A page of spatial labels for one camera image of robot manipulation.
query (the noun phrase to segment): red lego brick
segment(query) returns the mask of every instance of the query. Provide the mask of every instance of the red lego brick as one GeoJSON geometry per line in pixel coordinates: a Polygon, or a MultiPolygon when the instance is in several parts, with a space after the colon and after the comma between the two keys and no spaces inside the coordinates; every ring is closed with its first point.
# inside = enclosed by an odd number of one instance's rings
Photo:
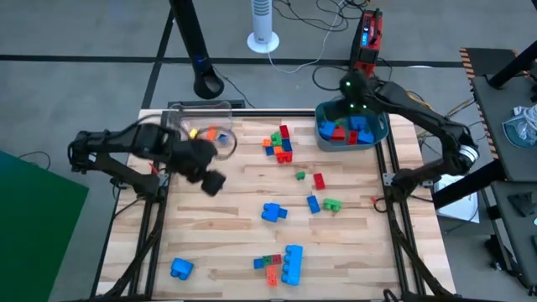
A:
{"type": "Polygon", "coordinates": [[[278,275],[276,274],[276,266],[267,266],[267,284],[269,287],[278,285],[278,275]]]}
{"type": "Polygon", "coordinates": [[[325,187],[325,181],[322,179],[322,174],[321,173],[313,174],[313,180],[315,181],[316,189],[323,190],[323,189],[326,188],[325,187]]]}
{"type": "Polygon", "coordinates": [[[358,131],[351,131],[349,133],[349,140],[347,144],[356,144],[358,142],[358,131]]]}
{"type": "Polygon", "coordinates": [[[332,133],[331,140],[342,141],[345,140],[345,129],[341,126],[337,126],[332,133]]]}
{"type": "Polygon", "coordinates": [[[282,164],[285,161],[285,153],[276,154],[276,159],[278,163],[282,164]]]}
{"type": "Polygon", "coordinates": [[[282,138],[289,138],[289,130],[287,129],[287,125],[279,126],[279,132],[282,134],[282,138]]]}
{"type": "Polygon", "coordinates": [[[292,152],[283,152],[284,160],[288,163],[293,161],[293,153],[292,152]]]}
{"type": "Polygon", "coordinates": [[[272,264],[281,264],[282,255],[272,255],[272,264]]]}

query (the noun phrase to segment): concrete floor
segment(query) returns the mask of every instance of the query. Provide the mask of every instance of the concrete floor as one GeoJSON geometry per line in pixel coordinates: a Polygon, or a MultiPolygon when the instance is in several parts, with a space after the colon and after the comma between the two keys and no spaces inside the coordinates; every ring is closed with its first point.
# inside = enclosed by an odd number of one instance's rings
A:
{"type": "MultiPolygon", "coordinates": [[[[332,15],[318,11],[310,0],[291,2],[304,17],[323,18],[328,23],[333,19],[332,15]]],[[[321,5],[334,6],[324,0],[321,5]]],[[[289,14],[284,6],[279,7],[289,14]]],[[[374,0],[371,7],[379,7],[384,13],[381,56],[386,60],[460,61],[460,47],[520,51],[533,42],[537,28],[537,12],[530,0],[374,0]]],[[[196,9],[212,57],[264,57],[251,52],[245,43],[251,31],[247,2],[196,0],[196,9]]],[[[1,1],[0,54],[155,56],[168,11],[166,0],[1,1]]],[[[324,59],[348,59],[356,24],[351,21],[347,31],[331,34],[324,59]]],[[[318,56],[324,32],[285,20],[277,13],[274,30],[281,38],[274,58],[318,56]]],[[[175,27],[166,56],[186,56],[175,27]]],[[[313,67],[291,75],[269,65],[216,67],[256,107],[313,107],[336,95],[313,85],[313,67]]],[[[0,128],[4,130],[0,132],[0,148],[11,154],[44,150],[52,158],[53,172],[91,188],[50,300],[85,298],[91,290],[112,214],[112,188],[104,174],[72,174],[65,149],[81,129],[118,129],[134,120],[152,64],[0,61],[0,70],[0,128]]],[[[377,74],[386,79],[388,68],[378,68],[377,74]]],[[[334,86],[340,76],[339,70],[326,69],[319,72],[318,79],[326,86],[334,86]]],[[[447,112],[471,96],[463,69],[394,68],[392,80],[418,92],[438,112],[447,112]]],[[[172,101],[199,100],[191,84],[189,65],[163,65],[151,108],[164,108],[172,101]]],[[[219,98],[241,96],[227,85],[219,98]]],[[[476,122],[477,109],[469,107],[455,120],[476,122]]],[[[483,134],[481,125],[472,127],[474,138],[483,134]]],[[[428,142],[438,148],[434,139],[428,142]]],[[[484,140],[480,146],[487,150],[484,140]]],[[[425,160],[435,156],[424,148],[425,160]]],[[[476,166],[490,160],[490,154],[483,152],[476,166]]],[[[460,233],[472,233],[472,227],[465,226],[462,229],[468,231],[460,233]]],[[[506,274],[488,267],[489,257],[482,248],[484,238],[455,233],[445,237],[457,292],[471,298],[534,299],[526,296],[506,274]]]]}

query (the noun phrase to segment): blue lego brick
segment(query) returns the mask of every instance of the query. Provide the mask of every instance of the blue lego brick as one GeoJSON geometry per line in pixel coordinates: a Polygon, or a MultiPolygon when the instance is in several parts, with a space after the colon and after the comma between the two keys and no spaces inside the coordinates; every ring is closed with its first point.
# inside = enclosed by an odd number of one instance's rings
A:
{"type": "Polygon", "coordinates": [[[264,267],[264,264],[263,264],[263,259],[262,258],[258,258],[258,259],[254,259],[253,260],[253,268],[263,268],[264,267]]]}
{"type": "Polygon", "coordinates": [[[289,285],[299,284],[303,251],[304,248],[299,245],[288,245],[285,248],[287,255],[284,257],[284,266],[282,267],[282,282],[289,285]]]}
{"type": "Polygon", "coordinates": [[[265,153],[267,154],[267,156],[274,155],[274,147],[273,146],[265,147],[265,153]]]}
{"type": "Polygon", "coordinates": [[[218,143],[221,143],[222,145],[227,145],[228,137],[226,134],[220,134],[218,137],[218,143]]]}
{"type": "Polygon", "coordinates": [[[362,143],[372,143],[375,141],[375,136],[371,132],[360,131],[360,133],[358,133],[358,141],[362,143]]]}
{"type": "Polygon", "coordinates": [[[190,276],[190,273],[192,273],[192,269],[194,268],[194,264],[190,263],[186,260],[183,260],[181,258],[175,258],[174,262],[171,264],[171,276],[174,278],[179,278],[181,280],[187,280],[188,276],[190,276]]]}
{"type": "Polygon", "coordinates": [[[293,149],[291,148],[291,141],[289,141],[288,138],[282,139],[282,147],[284,148],[285,152],[293,152],[293,149]]]}
{"type": "Polygon", "coordinates": [[[319,127],[319,135],[324,139],[330,139],[334,133],[334,129],[336,129],[334,122],[322,122],[319,127]]]}
{"type": "Polygon", "coordinates": [[[278,218],[287,218],[287,210],[279,207],[279,204],[266,203],[263,205],[263,213],[261,218],[266,221],[276,222],[278,218]]]}
{"type": "Polygon", "coordinates": [[[310,206],[311,214],[315,214],[321,211],[317,197],[314,195],[308,196],[308,206],[310,206]]]}
{"type": "Polygon", "coordinates": [[[368,128],[368,120],[365,117],[349,117],[351,130],[362,131],[368,128]]]}

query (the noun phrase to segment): blue bin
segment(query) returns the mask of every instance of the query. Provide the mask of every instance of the blue bin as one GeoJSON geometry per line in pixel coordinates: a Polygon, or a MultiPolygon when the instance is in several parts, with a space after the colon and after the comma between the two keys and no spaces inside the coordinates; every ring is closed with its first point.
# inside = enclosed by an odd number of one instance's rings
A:
{"type": "Polygon", "coordinates": [[[373,133],[375,139],[372,143],[359,143],[353,145],[347,145],[347,140],[349,137],[349,121],[344,122],[341,126],[345,128],[346,138],[344,141],[330,141],[325,140],[319,134],[319,126],[322,122],[326,122],[325,110],[326,106],[330,106],[335,101],[322,102],[315,109],[315,137],[317,139],[317,146],[319,149],[325,152],[338,152],[338,151],[353,151],[353,150],[364,150],[367,148],[372,148],[376,143],[380,142],[388,136],[388,123],[386,122],[385,113],[380,115],[361,115],[368,120],[368,126],[371,133],[373,133]]]}

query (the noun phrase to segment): black metal frame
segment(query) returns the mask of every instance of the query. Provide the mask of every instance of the black metal frame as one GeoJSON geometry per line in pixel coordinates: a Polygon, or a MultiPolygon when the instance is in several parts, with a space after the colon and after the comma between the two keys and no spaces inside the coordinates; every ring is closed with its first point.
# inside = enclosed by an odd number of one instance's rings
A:
{"type": "MultiPolygon", "coordinates": [[[[234,109],[234,110],[232,110],[232,115],[234,117],[313,117],[315,115],[315,111],[313,109],[297,109],[297,110],[234,109]]],[[[163,111],[161,121],[160,121],[161,124],[165,125],[167,119],[168,119],[168,111],[163,111]]],[[[389,151],[391,164],[394,167],[394,172],[397,172],[397,170],[399,170],[399,161],[398,161],[398,158],[397,158],[397,151],[395,149],[394,137],[391,134],[391,132],[387,137],[387,143],[388,143],[388,151],[389,151]]],[[[386,169],[386,163],[384,161],[382,144],[377,143],[376,146],[375,146],[375,149],[376,149],[376,155],[377,155],[377,160],[378,160],[379,177],[382,179],[383,173],[388,172],[387,169],[386,169]]],[[[385,195],[386,195],[387,189],[388,189],[388,187],[386,187],[383,184],[383,191],[384,191],[385,195]]],[[[163,231],[164,214],[165,214],[165,207],[166,207],[167,198],[168,198],[168,190],[169,190],[169,185],[166,185],[165,186],[164,201],[162,201],[159,204],[159,209],[158,209],[158,213],[157,213],[157,220],[155,222],[155,226],[154,226],[154,229],[152,231],[152,232],[155,232],[154,236],[156,237],[156,239],[154,240],[154,244],[151,245],[152,251],[151,251],[150,260],[149,260],[148,277],[147,277],[146,284],[145,284],[145,286],[143,288],[143,294],[137,294],[137,292],[138,292],[138,280],[139,280],[140,268],[141,268],[141,264],[142,264],[142,262],[140,261],[138,263],[138,267],[135,268],[135,270],[134,270],[135,273],[133,274],[133,277],[132,277],[132,280],[134,280],[136,282],[131,283],[131,286],[128,289],[128,295],[122,296],[122,297],[107,297],[107,298],[96,297],[96,288],[97,288],[97,285],[99,283],[99,278],[101,277],[101,271],[102,271],[102,266],[104,264],[104,258],[105,258],[105,255],[106,255],[106,251],[107,251],[108,240],[109,240],[110,234],[112,232],[112,224],[113,224],[113,218],[112,218],[111,221],[110,221],[110,226],[108,228],[107,241],[105,242],[105,245],[104,245],[104,247],[102,249],[101,262],[99,263],[99,267],[97,269],[96,277],[95,277],[95,280],[94,280],[93,290],[91,292],[91,297],[90,297],[91,301],[102,300],[102,301],[106,301],[106,302],[108,302],[108,301],[118,301],[119,302],[119,301],[141,301],[141,300],[146,301],[146,300],[152,300],[152,293],[153,293],[153,289],[154,289],[154,276],[156,274],[156,269],[157,269],[157,265],[158,265],[158,256],[159,256],[159,247],[160,247],[160,235],[161,235],[161,233],[163,231]]],[[[142,222],[141,222],[141,225],[140,225],[140,233],[139,233],[139,236],[138,236],[138,246],[137,246],[137,253],[136,253],[137,256],[136,257],[140,257],[139,256],[140,253],[144,252],[142,246],[145,243],[148,242],[148,240],[144,240],[144,238],[147,236],[147,232],[148,232],[148,229],[149,229],[149,218],[151,217],[152,205],[153,205],[152,203],[147,202],[146,206],[144,207],[144,210],[143,210],[142,222]]],[[[412,247],[412,249],[415,250],[415,239],[414,239],[414,233],[412,232],[412,228],[411,228],[412,224],[410,222],[410,215],[409,215],[409,211],[408,211],[408,206],[404,202],[401,202],[400,206],[401,206],[401,216],[402,216],[403,223],[404,223],[405,236],[409,241],[409,245],[412,247]]],[[[393,203],[390,203],[390,202],[387,203],[387,209],[388,209],[388,212],[387,212],[388,213],[388,223],[390,225],[390,229],[393,229],[392,224],[397,223],[397,221],[395,220],[395,210],[394,210],[393,203]]],[[[409,284],[408,284],[406,271],[404,269],[404,260],[403,260],[403,254],[401,253],[401,246],[394,239],[393,235],[391,236],[391,238],[392,238],[392,243],[393,243],[393,246],[394,246],[394,257],[395,257],[395,265],[396,265],[396,269],[397,269],[397,274],[398,274],[398,278],[399,278],[399,287],[401,288],[402,292],[403,291],[408,292],[409,291],[409,284]]],[[[143,255],[141,257],[141,259],[143,260],[145,258],[145,256],[147,256],[147,253],[145,255],[143,255]]],[[[418,294],[422,294],[421,291],[423,291],[423,294],[425,294],[425,287],[424,287],[424,284],[423,284],[423,279],[420,276],[420,273],[418,272],[416,266],[413,263],[411,263],[411,267],[414,270],[414,279],[416,280],[416,291],[418,292],[418,294]]],[[[364,299],[363,300],[341,300],[341,301],[349,302],[349,301],[371,301],[371,300],[383,300],[383,298],[382,299],[366,299],[366,300],[364,300],[364,299]]],[[[199,301],[203,301],[203,300],[185,300],[185,302],[189,302],[189,301],[190,302],[199,302],[199,301]]]]}

